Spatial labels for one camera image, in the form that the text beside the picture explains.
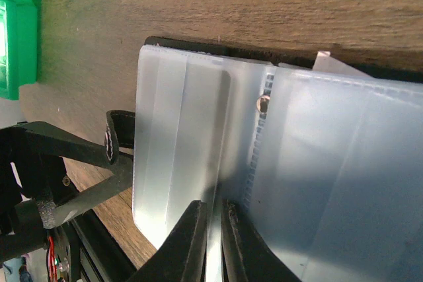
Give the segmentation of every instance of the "metal pivot bolt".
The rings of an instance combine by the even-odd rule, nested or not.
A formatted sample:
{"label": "metal pivot bolt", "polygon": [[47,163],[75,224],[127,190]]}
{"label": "metal pivot bolt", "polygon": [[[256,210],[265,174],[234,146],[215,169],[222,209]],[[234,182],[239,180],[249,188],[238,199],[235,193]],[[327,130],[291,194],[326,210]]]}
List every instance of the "metal pivot bolt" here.
{"label": "metal pivot bolt", "polygon": [[257,110],[262,115],[266,115],[267,114],[267,110],[268,110],[268,107],[269,107],[269,101],[270,101],[270,96],[268,96],[268,95],[262,95],[257,100]]}
{"label": "metal pivot bolt", "polygon": [[71,179],[67,175],[65,175],[65,177],[62,180],[62,182],[63,182],[63,185],[64,186],[69,186],[70,183],[71,183]]}

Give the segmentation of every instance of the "wood grain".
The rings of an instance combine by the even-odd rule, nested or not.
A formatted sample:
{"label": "wood grain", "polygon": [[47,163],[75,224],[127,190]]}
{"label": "wood grain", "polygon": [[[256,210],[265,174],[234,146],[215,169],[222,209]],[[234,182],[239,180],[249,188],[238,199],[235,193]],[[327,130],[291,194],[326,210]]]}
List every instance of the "wood grain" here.
{"label": "wood grain", "polygon": [[[423,71],[423,0],[42,0],[38,83],[20,90],[28,120],[102,143],[105,113],[134,110],[139,49],[148,36],[220,41],[347,63]],[[67,162],[80,189],[107,177]],[[132,261],[153,247],[127,191],[96,209]]]}

